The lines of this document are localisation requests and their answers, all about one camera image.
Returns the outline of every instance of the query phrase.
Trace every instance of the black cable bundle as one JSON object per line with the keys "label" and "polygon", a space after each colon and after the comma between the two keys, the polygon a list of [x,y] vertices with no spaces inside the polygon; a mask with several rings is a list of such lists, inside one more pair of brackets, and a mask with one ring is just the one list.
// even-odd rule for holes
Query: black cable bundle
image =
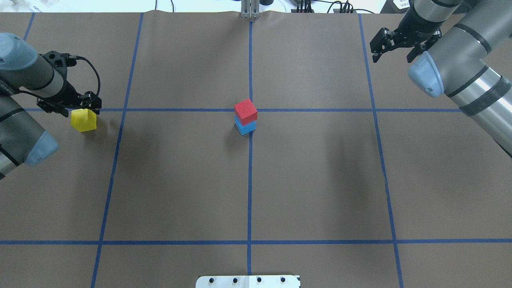
{"label": "black cable bundle", "polygon": [[372,14],[374,14],[372,11],[370,10],[366,10],[366,9],[354,9],[354,6],[352,4],[350,4],[348,1],[346,1],[345,3],[342,3],[341,1],[334,1],[334,2],[330,2],[330,1],[325,1],[325,0],[313,0],[313,1],[316,1],[316,2],[324,2],[324,3],[331,3],[331,6],[329,6],[329,9],[327,10],[327,13],[329,13],[331,11],[331,8],[334,4],[338,3],[339,4],[339,12],[340,13],[354,13],[354,11],[366,11],[366,12],[370,12]]}
{"label": "black cable bundle", "polygon": [[311,8],[311,0],[301,0],[301,6],[299,7],[297,2],[297,13],[313,13]]}

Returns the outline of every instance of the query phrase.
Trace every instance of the blue tape line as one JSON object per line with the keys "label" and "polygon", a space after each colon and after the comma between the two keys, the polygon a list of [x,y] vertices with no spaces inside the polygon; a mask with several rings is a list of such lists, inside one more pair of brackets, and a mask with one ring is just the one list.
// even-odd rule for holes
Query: blue tape line
{"label": "blue tape line", "polygon": [[249,22],[249,99],[252,101],[252,21]]}
{"label": "blue tape line", "polygon": [[337,108],[284,108],[284,109],[274,109],[274,108],[261,108],[258,109],[258,112],[372,112],[372,109],[337,109]]}
{"label": "blue tape line", "polygon": [[199,241],[103,241],[103,245],[246,245],[245,240]]}
{"label": "blue tape line", "polygon": [[251,275],[251,244],[252,244],[252,134],[249,132],[249,169],[247,187],[247,275]]}
{"label": "blue tape line", "polygon": [[25,31],[25,36],[23,36],[23,41],[26,41],[29,36],[30,28],[32,28],[32,23],[34,22],[34,18],[35,18],[35,12],[32,12],[32,16],[30,17],[29,25],[27,27],[27,30]]}
{"label": "blue tape line", "polygon": [[396,261],[396,270],[397,270],[397,274],[398,274],[398,283],[400,285],[400,288],[403,288],[403,277],[402,277],[402,268],[401,268],[401,264],[400,264],[400,255],[398,253],[398,244],[396,243],[395,221],[393,219],[393,209],[391,207],[391,197],[389,194],[388,175],[386,173],[386,163],[384,162],[384,153],[382,151],[382,142],[380,141],[380,130],[379,130],[379,125],[378,125],[377,109],[375,106],[375,98],[373,95],[372,78],[370,75],[370,65],[368,62],[368,55],[366,53],[365,33],[364,33],[364,29],[362,27],[361,14],[358,14],[358,17],[359,17],[359,28],[360,28],[360,32],[361,32],[362,52],[365,57],[366,77],[368,79],[368,89],[370,90],[370,100],[372,102],[373,121],[375,123],[375,132],[377,134],[377,143],[378,143],[378,147],[379,147],[380,166],[382,169],[382,174],[384,176],[384,183],[385,183],[385,187],[386,187],[386,200],[388,203],[388,214],[389,214],[389,222],[391,225],[391,235],[392,235],[393,241],[394,241],[393,248],[395,250],[395,261]]}
{"label": "blue tape line", "polygon": [[[246,245],[247,240],[104,240],[102,245]],[[381,239],[381,240],[251,240],[251,245],[365,245],[365,244],[450,244],[512,243],[512,238],[467,239]],[[0,245],[98,245],[99,241],[82,240],[0,240]]]}
{"label": "blue tape line", "polygon": [[393,244],[394,240],[253,240],[253,245]]}
{"label": "blue tape line", "polygon": [[375,109],[377,112],[461,112],[459,109]]}
{"label": "blue tape line", "polygon": [[0,245],[98,245],[98,241],[75,240],[0,240]]}
{"label": "blue tape line", "polygon": [[[137,38],[135,40],[135,47],[133,50],[133,57],[132,57],[132,66],[130,68],[130,76],[128,78],[128,85],[126,87],[126,96],[124,98],[124,109],[128,106],[128,100],[130,97],[130,88],[132,85],[132,78],[133,78],[133,70],[135,68],[135,61],[137,59],[137,49],[139,47],[139,39],[140,39],[140,31],[142,30],[142,21],[144,19],[144,13],[140,14],[140,20],[139,20],[139,28],[137,30]],[[96,251],[96,261],[94,262],[94,270],[93,270],[93,276],[91,280],[91,288],[94,288],[96,285],[96,276],[98,274],[98,267],[99,267],[99,259],[101,257],[101,248],[102,248],[102,242],[103,238],[105,236],[105,226],[106,226],[106,219],[109,214],[109,206],[110,206],[110,199],[112,195],[112,188],[114,186],[114,175],[116,174],[116,167],[117,167],[117,159],[119,156],[119,146],[121,145],[121,139],[123,136],[123,127],[124,127],[124,120],[126,118],[126,111],[123,111],[123,115],[121,117],[121,124],[119,126],[119,133],[117,135],[117,144],[116,144],[116,151],[114,153],[114,161],[112,163],[112,172],[110,174],[110,183],[109,183],[109,190],[106,195],[106,202],[105,202],[105,210],[103,211],[103,221],[101,223],[101,230],[99,234],[99,243],[98,243],[98,249]]]}
{"label": "blue tape line", "polygon": [[[249,22],[249,99],[252,101],[252,21]],[[249,132],[249,167],[247,169],[247,275],[252,274],[252,134]]]}
{"label": "blue tape line", "polygon": [[480,238],[480,239],[406,239],[397,240],[398,244],[440,244],[440,243],[512,243],[509,238]]}
{"label": "blue tape line", "polygon": [[[43,112],[26,108],[28,112]],[[377,112],[442,112],[460,113],[459,109],[376,108]],[[234,112],[233,108],[102,108],[102,112]],[[259,108],[258,112],[373,112],[371,108]]]}

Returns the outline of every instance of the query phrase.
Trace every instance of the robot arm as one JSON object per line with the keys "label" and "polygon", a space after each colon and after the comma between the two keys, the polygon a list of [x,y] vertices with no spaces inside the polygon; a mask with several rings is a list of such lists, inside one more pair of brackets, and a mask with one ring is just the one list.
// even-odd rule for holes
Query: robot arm
{"label": "robot arm", "polygon": [[[409,68],[411,80],[432,97],[446,94],[510,156],[512,84],[482,59],[512,35],[512,1],[480,0],[444,37],[436,37],[433,29],[438,29],[460,3],[415,0],[396,30],[382,28],[372,39],[373,60],[413,44],[408,61],[416,54],[421,57]],[[420,28],[418,23],[425,21],[429,24]]]}
{"label": "robot arm", "polygon": [[[67,67],[86,61],[98,77],[98,90],[81,95],[66,80]],[[16,166],[35,166],[53,154],[58,144],[11,96],[27,93],[47,113],[68,117],[67,109],[87,108],[99,114],[99,75],[80,56],[36,50],[10,33],[0,33],[0,179]]]}

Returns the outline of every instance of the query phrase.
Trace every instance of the stacked blocks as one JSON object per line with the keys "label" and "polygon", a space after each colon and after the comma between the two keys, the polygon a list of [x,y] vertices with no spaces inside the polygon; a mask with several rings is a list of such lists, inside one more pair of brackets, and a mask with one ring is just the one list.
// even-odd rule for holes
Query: stacked blocks
{"label": "stacked blocks", "polygon": [[258,111],[250,99],[236,104],[234,106],[234,113],[234,121],[241,135],[245,135],[256,129]]}
{"label": "stacked blocks", "polygon": [[96,114],[90,109],[77,109],[71,111],[71,126],[79,132],[96,129]]}

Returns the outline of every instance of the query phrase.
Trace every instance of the black cable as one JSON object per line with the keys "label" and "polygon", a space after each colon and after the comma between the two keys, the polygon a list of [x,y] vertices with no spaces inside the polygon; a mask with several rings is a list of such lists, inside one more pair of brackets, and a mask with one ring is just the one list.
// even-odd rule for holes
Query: black cable
{"label": "black cable", "polygon": [[100,88],[101,88],[101,81],[100,81],[100,79],[99,79],[98,71],[96,70],[96,68],[94,68],[94,65],[93,65],[89,60],[87,60],[87,58],[82,57],[82,56],[77,56],[77,57],[76,57],[76,59],[77,59],[77,60],[83,60],[83,61],[87,62],[87,64],[89,64],[89,66],[91,66],[91,68],[93,69],[94,74],[96,74],[96,78],[98,79],[98,90],[96,90],[96,97],[98,97],[98,95],[99,95],[99,90],[100,90]]}
{"label": "black cable", "polygon": [[60,103],[56,103],[56,102],[53,102],[53,101],[49,101],[46,98],[43,98],[43,97],[41,97],[41,96],[39,96],[37,94],[34,94],[34,93],[30,92],[30,91],[20,90],[19,92],[20,93],[25,93],[25,94],[28,94],[28,95],[31,95],[31,96],[34,96],[34,97],[36,97],[38,99],[43,100],[46,103],[49,103],[49,104],[52,104],[54,106],[61,107],[61,108],[67,108],[67,109],[83,109],[83,108],[87,108],[94,100],[96,100],[96,98],[99,97],[99,91],[101,89],[101,81],[99,79],[98,71],[96,70],[96,68],[94,68],[94,65],[87,58],[82,57],[82,56],[76,56],[76,59],[77,60],[83,60],[83,61],[87,62],[87,64],[89,64],[89,66],[91,66],[91,68],[93,69],[94,74],[96,74],[96,78],[98,79],[98,89],[96,91],[96,96],[94,96],[94,98],[92,98],[91,100],[89,100],[85,104],[82,104],[81,106],[67,106],[67,105],[62,105]]}
{"label": "black cable", "polygon": [[345,13],[350,13],[352,11],[366,11],[366,12],[370,12],[372,14],[375,14],[374,12],[372,12],[370,10],[366,10],[366,9],[350,9],[350,10],[346,11]]}
{"label": "black cable", "polygon": [[339,3],[339,8],[341,10],[342,6],[343,6],[343,3],[341,1],[334,1],[334,2],[330,2],[331,3],[331,6],[329,6],[329,9],[327,10],[327,13],[329,13],[329,11],[331,11],[331,8],[334,4],[336,3]]}
{"label": "black cable", "polygon": [[348,13],[347,11],[350,9],[354,9],[354,6],[350,4],[348,1],[345,2],[345,5],[343,5],[343,9],[341,9],[340,13]]}
{"label": "black cable", "polygon": [[[340,4],[343,4],[343,3],[341,3],[340,1],[334,1],[334,2],[331,2],[331,1],[325,1],[325,0],[311,0],[311,1],[315,1],[315,2],[323,2],[323,3],[331,3],[331,4],[334,4],[334,3],[340,3]],[[372,12],[372,11],[370,11],[370,10],[366,10],[366,9],[350,9],[350,10],[345,11],[345,13],[350,13],[350,12],[352,12],[352,11],[358,11],[358,10],[360,10],[360,11],[366,11],[366,12],[370,12],[370,13],[372,13],[372,14],[375,14],[374,12]]]}

